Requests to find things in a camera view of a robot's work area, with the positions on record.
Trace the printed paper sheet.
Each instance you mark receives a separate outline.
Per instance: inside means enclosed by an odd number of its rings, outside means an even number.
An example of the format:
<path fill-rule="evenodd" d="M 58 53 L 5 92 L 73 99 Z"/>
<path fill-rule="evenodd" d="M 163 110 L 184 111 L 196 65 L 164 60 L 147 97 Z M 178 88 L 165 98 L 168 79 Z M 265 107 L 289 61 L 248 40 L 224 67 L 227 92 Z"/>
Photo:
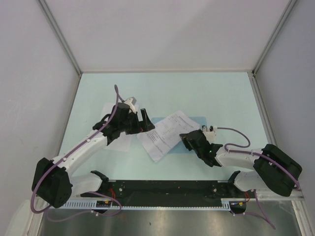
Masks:
<path fill-rule="evenodd" d="M 188 117 L 182 111 L 165 118 L 154 118 L 153 121 L 156 122 L 155 129 L 140 133 L 137 138 L 154 162 L 168 153 L 187 153 L 179 135 L 198 130 L 207 123 L 204 117 Z"/>

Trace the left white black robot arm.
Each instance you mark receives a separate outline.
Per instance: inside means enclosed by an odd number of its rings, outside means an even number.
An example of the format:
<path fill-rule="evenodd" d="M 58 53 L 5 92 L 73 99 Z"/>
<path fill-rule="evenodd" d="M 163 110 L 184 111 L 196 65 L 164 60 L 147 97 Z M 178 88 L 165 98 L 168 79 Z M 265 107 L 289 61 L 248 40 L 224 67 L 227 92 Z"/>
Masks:
<path fill-rule="evenodd" d="M 117 103 L 110 114 L 93 126 L 92 132 L 69 153 L 49 160 L 42 158 L 36 166 L 31 190 L 49 206 L 62 207 L 70 197 L 94 192 L 97 196 L 108 193 L 108 177 L 99 171 L 90 171 L 85 176 L 74 177 L 74 172 L 92 155 L 120 137 L 144 133 L 155 128 L 146 109 L 134 111 L 134 106 Z"/>

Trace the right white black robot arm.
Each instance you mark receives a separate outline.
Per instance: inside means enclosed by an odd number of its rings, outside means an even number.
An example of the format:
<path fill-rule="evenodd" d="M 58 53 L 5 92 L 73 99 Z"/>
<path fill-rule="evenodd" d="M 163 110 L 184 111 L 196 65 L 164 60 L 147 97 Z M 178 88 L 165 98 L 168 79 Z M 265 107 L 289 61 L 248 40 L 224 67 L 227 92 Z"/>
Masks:
<path fill-rule="evenodd" d="M 194 151 L 210 167 L 246 169 L 245 172 L 235 171 L 230 177 L 227 192 L 232 197 L 257 189 L 270 189 L 289 197 L 294 189 L 300 189 L 298 178 L 302 167 L 276 145 L 250 150 L 250 144 L 216 144 L 216 128 L 207 126 L 179 136 L 186 149 Z"/>

